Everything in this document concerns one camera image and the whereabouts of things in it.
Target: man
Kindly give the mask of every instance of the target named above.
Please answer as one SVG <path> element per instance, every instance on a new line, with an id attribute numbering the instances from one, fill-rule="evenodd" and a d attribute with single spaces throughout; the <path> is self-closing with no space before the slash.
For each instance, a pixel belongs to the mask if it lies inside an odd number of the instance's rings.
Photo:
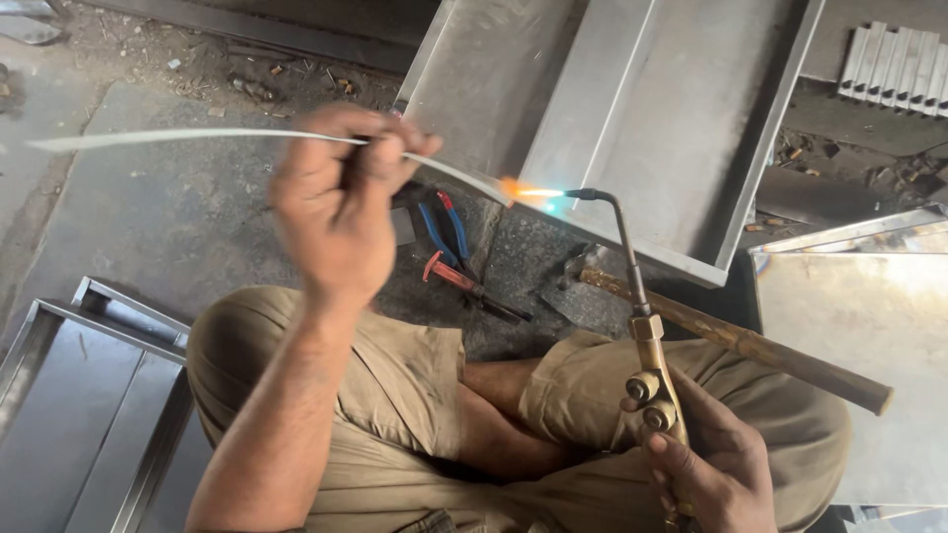
<path id="1" fill-rule="evenodd" d="M 417 168 L 402 153 L 440 140 L 350 105 L 303 127 L 371 142 L 290 145 L 269 192 L 302 290 L 240 289 L 194 324 L 188 374 L 216 451 L 190 530 L 660 532 L 672 480 L 706 533 L 800 531 L 826 508 L 845 406 L 774 369 L 665 344 L 693 451 L 620 409 L 630 342 L 577 332 L 543 359 L 465 364 L 460 331 L 367 311 L 394 261 L 390 198 Z"/>

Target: hand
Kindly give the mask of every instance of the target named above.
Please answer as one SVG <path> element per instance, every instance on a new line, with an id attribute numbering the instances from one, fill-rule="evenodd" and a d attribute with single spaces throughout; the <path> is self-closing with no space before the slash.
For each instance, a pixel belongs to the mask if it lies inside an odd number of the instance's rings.
<path id="1" fill-rule="evenodd" d="M 402 153 L 430 156 L 441 140 L 396 117 L 344 103 L 320 108 L 300 128 L 371 139 L 361 147 L 294 139 L 269 187 L 283 245 L 300 269 L 306 303 L 357 313 L 392 272 L 392 195 L 419 166 Z"/>
<path id="2" fill-rule="evenodd" d="M 767 447 L 754 428 L 681 371 L 669 368 L 694 450 L 664 433 L 647 439 L 653 485 L 675 510 L 671 480 L 687 492 L 704 533 L 776 533 Z"/>

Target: flame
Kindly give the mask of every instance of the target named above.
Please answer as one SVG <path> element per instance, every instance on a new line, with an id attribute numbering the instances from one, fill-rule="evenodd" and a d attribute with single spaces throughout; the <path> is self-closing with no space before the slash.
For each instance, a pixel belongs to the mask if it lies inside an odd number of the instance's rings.
<path id="1" fill-rule="evenodd" d="M 547 212 L 556 210 L 556 205 L 547 200 L 563 195 L 563 191 L 534 187 L 509 175 L 501 179 L 501 192 L 511 199 L 511 204 L 516 201 Z"/>

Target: khaki pants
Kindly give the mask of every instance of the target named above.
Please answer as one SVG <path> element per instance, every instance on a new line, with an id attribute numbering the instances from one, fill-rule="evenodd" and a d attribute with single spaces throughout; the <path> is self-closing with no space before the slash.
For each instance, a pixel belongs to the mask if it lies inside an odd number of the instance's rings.
<path id="1" fill-rule="evenodd" d="M 264 371 L 299 299 L 288 288 L 243 288 L 194 324 L 188 375 L 212 445 Z M 443 508 L 461 531 L 525 532 L 534 524 L 535 531 L 664 531 L 636 445 L 641 416 L 618 409 L 626 378 L 639 368 L 634 350 L 576 332 L 543 358 L 520 398 L 520 417 L 535 432 L 608 453 L 536 482 L 473 484 L 445 476 L 430 460 L 458 455 L 461 331 L 364 313 L 307 527 L 389 532 Z M 846 462 L 842 402 L 704 340 L 667 342 L 665 355 L 763 435 L 780 530 L 812 524 Z"/>

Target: forearm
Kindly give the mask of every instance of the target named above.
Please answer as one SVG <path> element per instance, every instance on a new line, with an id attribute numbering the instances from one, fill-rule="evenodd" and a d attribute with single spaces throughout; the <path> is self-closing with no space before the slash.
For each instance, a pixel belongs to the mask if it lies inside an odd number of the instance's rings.
<path id="1" fill-rule="evenodd" d="M 301 526 L 326 467 L 358 310 L 301 309 L 210 460 L 188 529 Z"/>

